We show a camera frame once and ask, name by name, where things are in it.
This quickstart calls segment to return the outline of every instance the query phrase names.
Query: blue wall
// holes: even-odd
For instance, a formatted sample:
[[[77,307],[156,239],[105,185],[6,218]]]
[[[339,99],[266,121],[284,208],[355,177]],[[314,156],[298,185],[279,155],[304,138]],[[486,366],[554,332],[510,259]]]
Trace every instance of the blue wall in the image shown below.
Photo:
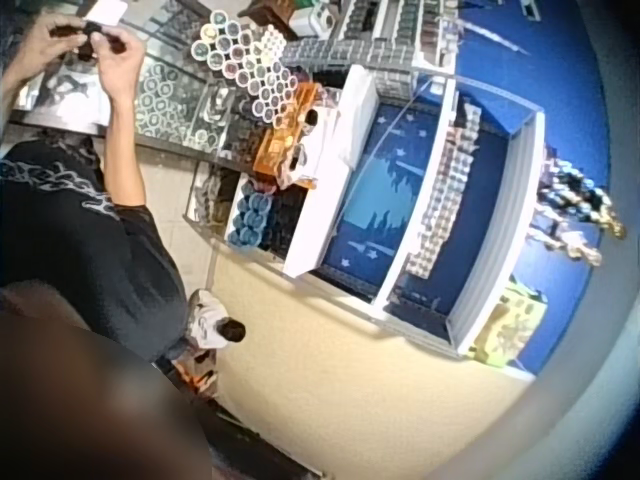
[[[517,43],[530,55],[515,53],[474,33],[465,35],[457,73],[515,93],[544,108],[546,142],[597,184],[609,177],[608,122],[600,72],[577,4],[573,0],[537,0],[542,21],[522,14],[510,0],[490,10],[463,10],[462,16]],[[492,94],[475,94],[508,131],[525,112]],[[582,228],[592,244],[598,232]],[[522,366],[539,373],[561,340],[589,280],[589,268],[528,244],[514,274],[549,299],[545,318],[519,357]]]

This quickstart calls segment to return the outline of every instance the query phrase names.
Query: beige floor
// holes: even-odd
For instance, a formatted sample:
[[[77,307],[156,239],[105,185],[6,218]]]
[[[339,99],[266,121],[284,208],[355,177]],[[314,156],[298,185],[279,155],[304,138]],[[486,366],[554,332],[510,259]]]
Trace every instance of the beige floor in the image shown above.
[[[0,147],[0,158],[16,143],[25,140],[33,129],[10,125]],[[103,142],[96,140],[103,153]],[[212,250],[183,220],[195,163],[186,157],[137,148],[138,161],[147,188],[147,203],[153,213],[162,241],[180,270],[187,295],[207,287]]]

